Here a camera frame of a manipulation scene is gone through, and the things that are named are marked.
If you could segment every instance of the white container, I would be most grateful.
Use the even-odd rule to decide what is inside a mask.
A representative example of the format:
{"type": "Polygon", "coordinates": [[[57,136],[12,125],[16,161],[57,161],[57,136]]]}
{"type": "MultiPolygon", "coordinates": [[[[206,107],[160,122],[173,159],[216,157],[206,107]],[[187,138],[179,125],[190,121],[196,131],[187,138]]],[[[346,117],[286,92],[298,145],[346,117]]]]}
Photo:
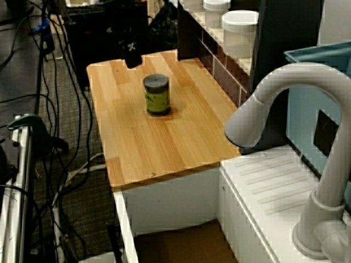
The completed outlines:
{"type": "Polygon", "coordinates": [[[202,0],[183,0],[184,10],[196,12],[202,10],[202,0]]]}
{"type": "Polygon", "coordinates": [[[222,16],[230,8],[230,0],[203,0],[205,13],[205,25],[208,27],[220,27],[222,16]]]}
{"type": "Polygon", "coordinates": [[[232,58],[252,56],[258,12],[236,10],[222,16],[224,29],[224,52],[232,58]]]}

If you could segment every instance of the teal bin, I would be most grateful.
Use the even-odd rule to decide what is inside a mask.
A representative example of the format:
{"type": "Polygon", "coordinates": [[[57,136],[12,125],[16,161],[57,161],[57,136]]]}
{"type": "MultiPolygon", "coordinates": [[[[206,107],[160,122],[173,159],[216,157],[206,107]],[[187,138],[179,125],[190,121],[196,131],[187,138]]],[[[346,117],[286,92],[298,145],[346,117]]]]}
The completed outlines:
{"type": "MultiPolygon", "coordinates": [[[[351,42],[296,49],[286,51],[284,54],[286,60],[291,63],[321,63],[336,68],[351,78],[351,42]]],[[[324,112],[339,125],[341,120],[339,107],[327,94],[311,87],[290,89],[286,135],[317,171],[322,173],[327,157],[313,144],[319,111],[324,112]]],[[[346,193],[345,198],[350,205],[350,185],[346,193]]]]}

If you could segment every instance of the plastic jar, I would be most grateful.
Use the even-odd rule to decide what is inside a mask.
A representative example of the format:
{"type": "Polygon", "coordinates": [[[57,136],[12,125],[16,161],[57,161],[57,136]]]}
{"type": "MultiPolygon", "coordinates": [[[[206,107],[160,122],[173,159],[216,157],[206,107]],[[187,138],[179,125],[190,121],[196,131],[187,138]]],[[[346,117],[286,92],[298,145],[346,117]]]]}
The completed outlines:
{"type": "Polygon", "coordinates": [[[230,8],[230,0],[203,0],[205,9],[205,25],[208,27],[220,27],[222,16],[230,8]]]}
{"type": "Polygon", "coordinates": [[[200,11],[202,9],[202,0],[183,0],[184,10],[200,11]]]}
{"type": "Polygon", "coordinates": [[[232,58],[249,58],[252,56],[258,12],[236,10],[222,16],[224,29],[224,52],[232,58]]]}
{"type": "Polygon", "coordinates": [[[163,74],[153,74],[144,78],[145,105],[148,114],[163,116],[170,112],[169,79],[163,74]]]}

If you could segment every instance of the floor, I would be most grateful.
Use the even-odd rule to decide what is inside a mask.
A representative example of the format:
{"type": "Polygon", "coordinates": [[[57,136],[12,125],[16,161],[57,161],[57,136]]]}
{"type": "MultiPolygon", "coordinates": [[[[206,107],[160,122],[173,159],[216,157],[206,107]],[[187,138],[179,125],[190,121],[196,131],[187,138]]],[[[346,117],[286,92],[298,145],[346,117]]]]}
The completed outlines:
{"type": "MultiPolygon", "coordinates": [[[[51,55],[47,56],[48,61],[44,62],[44,76],[48,84],[42,83],[41,92],[49,93],[49,97],[56,105],[55,98],[55,63],[57,68],[57,90],[59,102],[59,137],[64,139],[69,144],[69,152],[67,155],[62,155],[62,162],[67,165],[70,159],[77,154],[69,166],[68,171],[73,171],[80,168],[87,161],[87,133],[89,128],[89,111],[83,96],[80,94],[80,89],[76,82],[76,87],[81,101],[81,137],[78,147],[78,119],[79,108],[76,98],[75,89],[71,83],[71,79],[59,51],[59,45],[56,36],[54,52],[56,60],[54,61],[51,55]]],[[[90,92],[85,92],[89,99],[90,106],[93,108],[90,92]]],[[[53,119],[52,110],[49,109],[51,118],[53,119]]],[[[49,118],[47,114],[46,99],[41,98],[39,115],[43,118],[47,128],[50,128],[49,118]]],[[[89,139],[90,155],[95,155],[102,152],[102,145],[97,128],[97,120],[93,111],[93,128],[89,139]]],[[[92,165],[104,163],[103,158],[96,159],[92,165]]],[[[46,159],[46,166],[49,169],[50,159],[46,159]]],[[[41,179],[35,183],[35,200],[39,207],[46,202],[46,176],[42,161],[38,161],[36,169],[41,176],[41,179]]],[[[61,177],[63,168],[60,165],[57,154],[53,158],[53,168],[50,176],[54,192],[57,191],[59,178],[61,177]]],[[[73,186],[83,179],[84,175],[79,175],[73,181],[73,186]]],[[[67,233],[72,246],[79,260],[89,258],[93,255],[99,255],[111,251],[109,237],[107,235],[105,223],[107,221],[118,222],[117,215],[114,210],[114,199],[110,192],[109,180],[106,170],[91,172],[88,180],[80,188],[64,196],[61,199],[63,211],[67,216],[69,224],[74,228],[70,228],[67,222],[61,217],[62,231],[67,233]]],[[[48,240],[52,239],[52,226],[49,213],[46,213],[43,218],[44,237],[48,240]]],[[[38,241],[38,227],[35,229],[32,236],[32,244],[38,241]]]]}

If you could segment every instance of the wooden countertop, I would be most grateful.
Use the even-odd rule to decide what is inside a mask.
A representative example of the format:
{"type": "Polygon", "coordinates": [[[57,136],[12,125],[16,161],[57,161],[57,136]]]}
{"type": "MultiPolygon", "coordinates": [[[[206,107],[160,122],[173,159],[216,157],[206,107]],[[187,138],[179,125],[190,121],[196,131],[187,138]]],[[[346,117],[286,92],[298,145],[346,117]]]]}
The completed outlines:
{"type": "Polygon", "coordinates": [[[224,135],[237,109],[198,59],[178,61],[175,50],[143,56],[128,69],[123,60],[87,68],[110,185],[114,191],[218,167],[239,156],[224,135]],[[143,79],[169,77],[171,113],[145,109],[143,79]]]}

